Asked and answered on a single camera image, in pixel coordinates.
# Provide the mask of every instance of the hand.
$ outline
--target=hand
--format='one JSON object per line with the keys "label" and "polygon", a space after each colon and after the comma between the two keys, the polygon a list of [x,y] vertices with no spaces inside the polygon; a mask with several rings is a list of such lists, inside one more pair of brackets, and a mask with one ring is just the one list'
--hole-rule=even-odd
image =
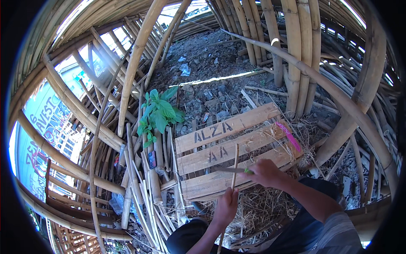
{"label": "hand", "polygon": [[233,221],[238,206],[238,188],[234,192],[230,187],[224,195],[217,199],[217,208],[214,212],[212,223],[216,224],[222,231]]}
{"label": "hand", "polygon": [[254,172],[254,174],[238,174],[264,187],[281,189],[285,179],[290,178],[288,174],[280,171],[272,160],[259,159],[256,164],[249,166],[248,169]]}

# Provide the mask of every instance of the person's left hand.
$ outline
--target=person's left hand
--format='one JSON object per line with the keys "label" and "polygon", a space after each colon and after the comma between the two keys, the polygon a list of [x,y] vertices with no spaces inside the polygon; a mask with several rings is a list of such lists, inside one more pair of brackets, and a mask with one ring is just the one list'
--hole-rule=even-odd
{"label": "person's left hand", "polygon": [[217,199],[217,208],[212,223],[215,223],[223,231],[233,221],[237,212],[238,191],[238,188],[235,188],[233,192],[228,187],[224,195]]}

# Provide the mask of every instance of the graffiti wall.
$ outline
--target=graffiti wall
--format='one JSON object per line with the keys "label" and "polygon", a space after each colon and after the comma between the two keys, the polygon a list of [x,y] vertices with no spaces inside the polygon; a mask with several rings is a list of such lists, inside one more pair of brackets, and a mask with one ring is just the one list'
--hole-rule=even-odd
{"label": "graffiti wall", "polygon": [[[63,124],[70,111],[61,102],[48,82],[27,102],[24,114],[37,131],[54,147],[58,145]],[[16,130],[15,164],[17,177],[36,197],[45,201],[45,174],[48,155],[27,135],[22,127]]]}

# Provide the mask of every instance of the striped shirt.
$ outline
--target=striped shirt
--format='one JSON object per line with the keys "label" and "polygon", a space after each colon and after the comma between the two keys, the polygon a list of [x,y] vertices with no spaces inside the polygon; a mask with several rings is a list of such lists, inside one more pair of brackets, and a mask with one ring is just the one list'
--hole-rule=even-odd
{"label": "striped shirt", "polygon": [[[249,253],[262,253],[275,239],[251,248]],[[356,254],[362,249],[358,233],[348,215],[344,212],[337,212],[326,220],[316,249],[299,254]]]}

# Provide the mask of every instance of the green plant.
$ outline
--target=green plant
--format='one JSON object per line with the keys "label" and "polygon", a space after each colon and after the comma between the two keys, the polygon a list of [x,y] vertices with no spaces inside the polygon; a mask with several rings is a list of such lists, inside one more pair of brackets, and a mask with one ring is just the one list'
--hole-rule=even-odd
{"label": "green plant", "polygon": [[178,86],[171,87],[162,94],[158,94],[158,90],[154,89],[150,93],[145,93],[146,102],[141,105],[146,107],[143,117],[140,119],[137,129],[138,136],[147,133],[147,142],[144,148],[152,142],[156,142],[151,130],[157,128],[160,133],[164,133],[168,123],[183,123],[185,113],[179,109],[172,107],[168,102],[177,92]]}

